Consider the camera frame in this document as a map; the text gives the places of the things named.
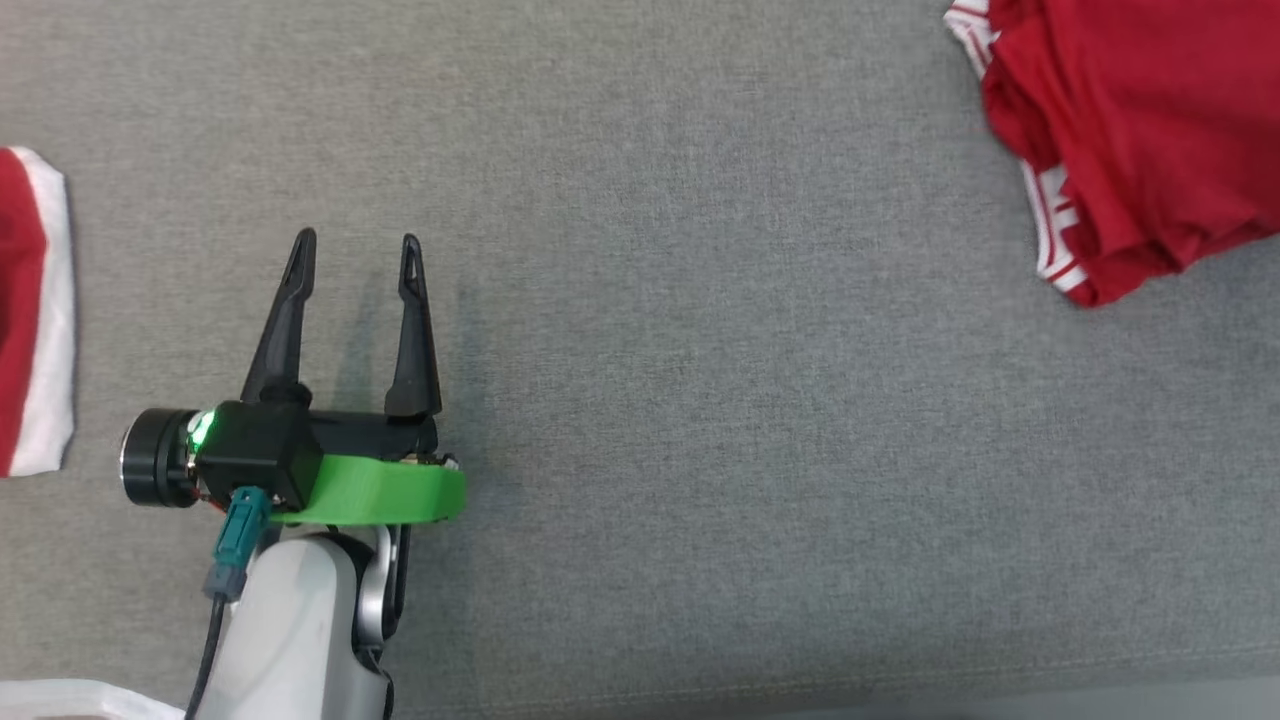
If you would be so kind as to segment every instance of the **white stripe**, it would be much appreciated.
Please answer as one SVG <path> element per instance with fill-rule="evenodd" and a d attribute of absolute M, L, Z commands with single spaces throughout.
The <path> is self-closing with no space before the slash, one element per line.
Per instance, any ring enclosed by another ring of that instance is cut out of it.
<path fill-rule="evenodd" d="M 1044 209 L 1048 213 L 1048 218 L 1046 218 L 1048 220 L 1048 238 L 1053 243 L 1053 265 L 1043 268 L 1041 273 L 1052 275 L 1074 259 L 1066 247 L 1066 241 L 1062 240 L 1062 232 L 1079 223 L 1080 217 L 1075 213 L 1070 200 L 1062 195 L 1062 186 L 1066 184 L 1065 167 L 1053 165 L 1041 173 L 1037 182 L 1039 183 L 1041 200 L 1044 201 Z"/>
<path fill-rule="evenodd" d="M 955 0 L 955 3 L 952 3 L 952 5 L 955 5 L 956 8 L 964 8 L 965 10 L 972 10 L 974 13 L 979 13 L 982 15 L 986 15 L 987 14 L 987 9 L 989 8 L 989 1 L 988 0 Z"/>
<path fill-rule="evenodd" d="M 964 26 L 972 27 L 975 32 L 979 32 L 979 37 L 982 37 L 983 40 L 987 41 L 988 45 L 991 45 L 992 38 L 989 37 L 991 36 L 991 20 L 989 19 L 987 19 L 987 18 L 979 18 L 979 17 L 975 17 L 975 15 L 970 15 L 969 13 L 961 13 L 961 12 L 957 12 L 957 10 L 954 10 L 954 9 L 952 10 L 947 10 L 946 13 L 942 13 L 942 19 L 946 20 L 946 23 L 948 26 L 960 26 L 960 24 L 964 24 Z"/>
<path fill-rule="evenodd" d="M 983 58 L 982 51 L 973 42 L 973 37 L 969 37 L 969 31 L 974 29 L 974 26 L 968 22 L 968 18 L 959 14 L 943 15 L 947 27 L 951 28 L 951 33 L 956 36 L 960 45 L 964 45 L 964 51 L 969 55 L 969 63 L 973 65 L 973 72 L 978 74 L 979 78 L 987 74 L 987 59 Z"/>
<path fill-rule="evenodd" d="M 56 470 L 72 437 L 72 368 L 76 357 L 76 299 L 72 279 L 72 233 L 67 186 L 61 173 L 26 147 L 13 147 L 27 169 L 40 224 L 45 231 L 45 266 L 40 281 L 40 319 L 31 383 L 22 407 L 22 429 L 12 477 Z"/>
<path fill-rule="evenodd" d="M 1089 275 L 1085 275 L 1084 270 L 1076 265 L 1053 281 L 1053 287 L 1066 292 L 1087 279 L 1089 279 Z"/>
<path fill-rule="evenodd" d="M 1044 208 L 1041 201 L 1039 181 L 1036 178 L 1036 170 L 1032 169 L 1029 163 L 1023 160 L 1019 165 L 1023 168 L 1023 181 L 1027 183 L 1027 199 L 1032 202 L 1032 215 L 1036 218 L 1036 237 L 1039 238 L 1039 256 L 1036 258 L 1036 272 L 1041 277 L 1048 277 L 1052 274 L 1046 273 L 1048 269 L 1048 247 L 1052 241 L 1048 236 L 1048 218 L 1044 217 Z M 1060 259 L 1055 258 L 1053 260 L 1056 263 Z"/>

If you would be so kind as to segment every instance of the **green mount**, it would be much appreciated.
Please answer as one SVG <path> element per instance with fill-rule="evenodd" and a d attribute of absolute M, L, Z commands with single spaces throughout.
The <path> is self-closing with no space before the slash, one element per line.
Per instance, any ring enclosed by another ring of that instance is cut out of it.
<path fill-rule="evenodd" d="M 325 455 L 301 512 L 274 512 L 273 523 L 415 525 L 451 520 L 466 505 L 467 480 L 443 465 Z"/>

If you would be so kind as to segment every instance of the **cable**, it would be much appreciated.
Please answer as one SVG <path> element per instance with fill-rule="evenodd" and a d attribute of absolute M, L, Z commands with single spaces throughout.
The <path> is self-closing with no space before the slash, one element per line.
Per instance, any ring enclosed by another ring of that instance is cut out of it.
<path fill-rule="evenodd" d="M 392 680 L 390 673 L 378 664 L 378 657 L 372 648 L 364 647 L 356 651 L 356 660 L 366 670 L 378 673 L 387 680 L 387 703 L 383 706 L 383 720 L 392 720 L 392 711 L 396 708 L 396 680 Z"/>
<path fill-rule="evenodd" d="M 191 689 L 191 701 L 187 702 L 186 720 L 192 720 L 200 710 L 200 701 L 205 697 L 205 685 L 209 684 L 209 673 L 214 669 L 214 655 L 218 653 L 218 638 L 223 634 L 223 611 L 227 610 L 227 596 L 216 593 L 214 596 L 214 609 L 209 614 L 209 634 L 205 635 L 205 653 L 200 657 L 200 670 L 196 673 L 196 687 Z"/>

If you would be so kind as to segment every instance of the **gray upholstery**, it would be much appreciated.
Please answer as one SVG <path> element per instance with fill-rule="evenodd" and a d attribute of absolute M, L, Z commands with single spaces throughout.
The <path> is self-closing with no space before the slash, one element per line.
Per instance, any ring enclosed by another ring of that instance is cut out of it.
<path fill-rule="evenodd" d="M 425 242 L 442 438 L 399 717 L 695 715 L 1280 670 L 1280 247 L 1082 311 L 913 1 L 0 0 L 0 145 L 67 173 L 63 473 L 0 482 L 0 676 L 182 703 L 207 509 L 147 406 L 375 409 Z"/>

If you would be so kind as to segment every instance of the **folded red shirt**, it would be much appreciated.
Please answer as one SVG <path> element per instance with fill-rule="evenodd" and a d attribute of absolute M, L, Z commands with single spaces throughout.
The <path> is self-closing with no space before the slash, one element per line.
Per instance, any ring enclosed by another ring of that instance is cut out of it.
<path fill-rule="evenodd" d="M 1280 3 L 956 0 L 946 22 L 1074 301 L 1280 232 Z"/>

